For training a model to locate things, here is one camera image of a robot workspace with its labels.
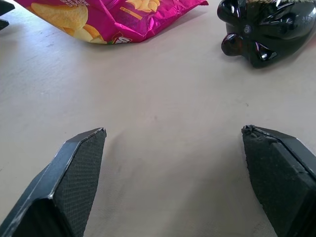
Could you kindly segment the dark cola plastic bottle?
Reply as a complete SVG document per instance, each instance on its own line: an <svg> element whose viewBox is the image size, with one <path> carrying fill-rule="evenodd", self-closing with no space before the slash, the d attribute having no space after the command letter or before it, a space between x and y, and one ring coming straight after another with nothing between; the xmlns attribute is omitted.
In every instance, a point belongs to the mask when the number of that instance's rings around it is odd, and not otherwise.
<svg viewBox="0 0 316 237"><path fill-rule="evenodd" d="M316 0L221 0L217 16L226 24L223 53L254 68L293 55L316 35Z"/></svg>

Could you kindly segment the magenta potato chip bag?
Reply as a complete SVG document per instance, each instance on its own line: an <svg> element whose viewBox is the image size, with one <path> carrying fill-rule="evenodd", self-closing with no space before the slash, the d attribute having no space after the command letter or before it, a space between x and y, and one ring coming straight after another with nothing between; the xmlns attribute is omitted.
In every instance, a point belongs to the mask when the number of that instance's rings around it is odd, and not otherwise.
<svg viewBox="0 0 316 237"><path fill-rule="evenodd" d="M14 0L68 35L99 44L154 37L207 0Z"/></svg>

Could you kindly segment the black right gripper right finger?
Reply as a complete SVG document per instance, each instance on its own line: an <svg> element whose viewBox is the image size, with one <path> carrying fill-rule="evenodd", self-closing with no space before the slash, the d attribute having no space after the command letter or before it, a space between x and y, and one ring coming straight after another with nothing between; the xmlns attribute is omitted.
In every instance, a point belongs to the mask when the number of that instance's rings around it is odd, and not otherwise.
<svg viewBox="0 0 316 237"><path fill-rule="evenodd" d="M316 237L316 155L299 139L246 125L252 189L278 237Z"/></svg>

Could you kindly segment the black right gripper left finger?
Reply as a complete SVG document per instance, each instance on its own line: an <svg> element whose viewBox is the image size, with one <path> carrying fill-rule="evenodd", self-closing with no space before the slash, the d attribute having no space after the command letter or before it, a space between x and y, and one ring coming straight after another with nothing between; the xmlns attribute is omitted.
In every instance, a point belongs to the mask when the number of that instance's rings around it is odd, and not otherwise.
<svg viewBox="0 0 316 237"><path fill-rule="evenodd" d="M67 140L0 225L0 237L83 237L95 199L106 130Z"/></svg>

